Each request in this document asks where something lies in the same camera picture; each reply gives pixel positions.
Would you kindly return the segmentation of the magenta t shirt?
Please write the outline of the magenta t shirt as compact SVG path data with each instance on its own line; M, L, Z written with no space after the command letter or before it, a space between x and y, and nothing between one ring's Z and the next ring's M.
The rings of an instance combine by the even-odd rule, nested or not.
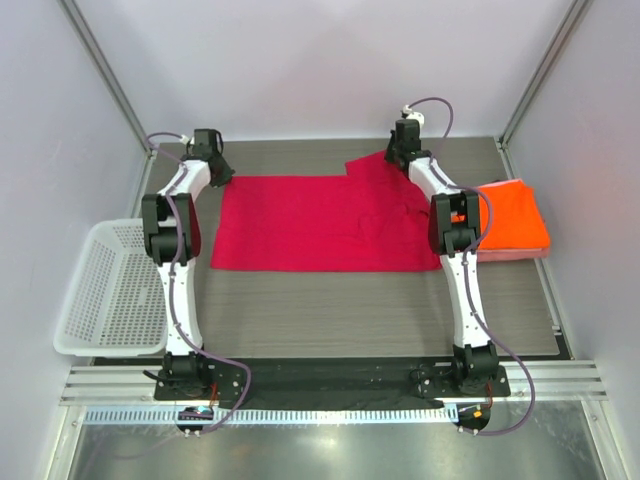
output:
M429 205L381 152L342 175L238 176L226 187L211 266L291 273L437 271Z

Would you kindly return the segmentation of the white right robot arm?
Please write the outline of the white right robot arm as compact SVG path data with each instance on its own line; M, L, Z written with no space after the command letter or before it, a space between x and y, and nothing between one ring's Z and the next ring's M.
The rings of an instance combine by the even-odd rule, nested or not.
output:
M445 272L454 321L453 361L445 377L462 395L490 394L498 376L495 342L487 333L477 277L477 250L483 240L481 195L463 189L422 148L416 114L395 122L385 160L401 170L429 201L428 243Z

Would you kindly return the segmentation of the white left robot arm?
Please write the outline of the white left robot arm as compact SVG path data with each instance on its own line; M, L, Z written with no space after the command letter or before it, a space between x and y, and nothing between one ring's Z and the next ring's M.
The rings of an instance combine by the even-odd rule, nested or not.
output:
M161 368L145 373L156 382L158 400L200 399L214 388L195 300L195 267L202 248L196 200L206 187L224 186L234 175L218 130L196 129L192 136L174 137L184 145L184 153L173 158L176 173L141 200L144 248L160 275L167 318Z

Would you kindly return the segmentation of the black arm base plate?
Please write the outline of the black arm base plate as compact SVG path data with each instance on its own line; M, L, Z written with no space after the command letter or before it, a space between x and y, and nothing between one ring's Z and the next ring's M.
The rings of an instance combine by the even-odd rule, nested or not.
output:
M157 400L253 410L406 410L510 394L503 367L464 378L450 357L249 358L233 365L166 358L143 373L155 382Z

